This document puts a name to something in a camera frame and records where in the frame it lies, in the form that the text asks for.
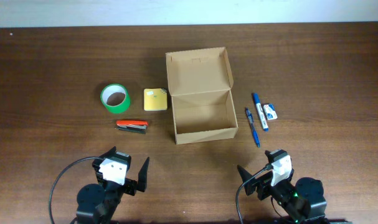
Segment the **blue white staples box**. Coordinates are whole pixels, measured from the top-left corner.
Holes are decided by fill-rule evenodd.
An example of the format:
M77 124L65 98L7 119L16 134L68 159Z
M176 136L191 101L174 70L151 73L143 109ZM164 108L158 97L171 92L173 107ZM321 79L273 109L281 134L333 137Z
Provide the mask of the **blue white staples box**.
M274 119L278 118L273 104L271 104L271 103L265 104L263 106L263 110L265 112L265 116L266 116L267 120L274 120Z

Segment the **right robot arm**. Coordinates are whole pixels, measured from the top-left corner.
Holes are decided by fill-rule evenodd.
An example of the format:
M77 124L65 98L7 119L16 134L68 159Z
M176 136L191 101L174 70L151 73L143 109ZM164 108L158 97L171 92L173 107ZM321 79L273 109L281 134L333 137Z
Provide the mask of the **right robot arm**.
M294 174L291 156L282 149L265 151L268 163L255 174L249 173L242 166L237 166L243 183L235 195L236 210L240 222L243 222L239 207L239 194L242 189L246 195L257 194L259 200L271 198L288 214L283 223L329 223L325 217L327 201L320 180L311 177L291 180Z

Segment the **blue white marker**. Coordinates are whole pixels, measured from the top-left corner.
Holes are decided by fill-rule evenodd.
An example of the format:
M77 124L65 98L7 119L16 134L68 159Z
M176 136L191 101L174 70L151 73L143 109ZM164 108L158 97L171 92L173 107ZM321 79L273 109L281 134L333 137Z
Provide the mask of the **blue white marker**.
M257 109L258 117L260 119L262 128L263 128L264 131L267 132L269 130L269 127L267 125L267 120L266 120L266 117L264 115L264 112L263 112L263 109L262 109L262 106L261 106L261 103L260 103L260 99L259 99L259 97L256 93L253 93L252 96L253 96L253 101L255 103L255 107Z

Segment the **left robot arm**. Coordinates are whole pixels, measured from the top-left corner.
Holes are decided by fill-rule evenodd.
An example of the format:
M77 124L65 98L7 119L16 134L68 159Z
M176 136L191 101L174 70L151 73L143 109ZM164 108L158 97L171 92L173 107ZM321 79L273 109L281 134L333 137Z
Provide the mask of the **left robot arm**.
M92 167L98 182L88 184L78 192L78 207L72 223L113 223L112 217L122 196L146 191L149 161L150 158L147 158L138 172L138 180L132 180L126 177L131 164L130 155L113 147L94 159Z

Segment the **red black stapler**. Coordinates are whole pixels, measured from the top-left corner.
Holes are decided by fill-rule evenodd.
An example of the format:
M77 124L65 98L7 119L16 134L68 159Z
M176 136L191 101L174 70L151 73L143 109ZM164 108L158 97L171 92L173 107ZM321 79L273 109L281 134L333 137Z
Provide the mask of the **red black stapler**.
M148 128L148 122L139 120L117 120L116 128L121 131L145 134Z

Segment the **green tape roll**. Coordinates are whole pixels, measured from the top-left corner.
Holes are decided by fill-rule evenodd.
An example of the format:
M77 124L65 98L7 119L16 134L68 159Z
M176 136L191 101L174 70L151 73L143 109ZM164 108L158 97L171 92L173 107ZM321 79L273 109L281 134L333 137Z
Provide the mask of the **green tape roll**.
M124 99L118 103L117 105L110 105L107 103L108 99L111 97L111 95L115 93L122 93L124 94ZM118 113L124 113L131 104L131 98L128 94L127 89L120 84L110 84L104 87L100 94L101 103L103 106L111 113L118 114Z

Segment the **yellow sticky note pad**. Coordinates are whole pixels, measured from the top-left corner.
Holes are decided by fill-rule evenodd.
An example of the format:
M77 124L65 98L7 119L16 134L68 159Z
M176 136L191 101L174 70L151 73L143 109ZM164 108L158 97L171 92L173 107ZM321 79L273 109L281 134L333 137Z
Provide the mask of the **yellow sticky note pad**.
M164 88L144 89L144 110L164 111L168 108L168 93Z

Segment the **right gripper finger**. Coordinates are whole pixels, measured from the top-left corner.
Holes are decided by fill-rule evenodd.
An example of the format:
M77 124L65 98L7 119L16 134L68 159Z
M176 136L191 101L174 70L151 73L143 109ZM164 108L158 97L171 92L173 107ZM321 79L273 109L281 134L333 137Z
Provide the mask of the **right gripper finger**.
M274 151L265 151L266 156L279 156L280 154L284 154L285 151L282 149L277 149Z
M237 170L240 174L240 177L242 179L242 182L246 182L247 184L245 186L251 186L253 184L254 177L251 173L249 173L247 170L245 170L242 166L238 165Z

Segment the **blue ballpoint pen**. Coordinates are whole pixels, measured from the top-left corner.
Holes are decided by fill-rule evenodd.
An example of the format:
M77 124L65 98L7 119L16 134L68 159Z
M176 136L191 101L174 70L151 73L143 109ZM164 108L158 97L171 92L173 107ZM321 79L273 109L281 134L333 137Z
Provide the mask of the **blue ballpoint pen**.
M260 140L254 126L253 115L248 108L245 108L245 113L246 113L246 117L248 119L248 123L252 132L253 140L255 141L255 144L257 145L257 147L260 148Z

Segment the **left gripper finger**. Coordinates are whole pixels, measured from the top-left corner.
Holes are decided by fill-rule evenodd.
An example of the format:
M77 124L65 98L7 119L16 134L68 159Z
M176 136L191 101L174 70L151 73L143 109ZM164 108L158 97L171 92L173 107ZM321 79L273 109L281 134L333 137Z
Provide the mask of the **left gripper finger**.
M106 153L102 154L100 158L105 159L105 158L110 158L116 154L116 147L112 147L109 151Z
M138 184L137 184L137 188L136 188L137 191L140 191L140 192L146 191L149 160L150 160L150 158L147 157L142 168L140 169L140 171L138 173Z

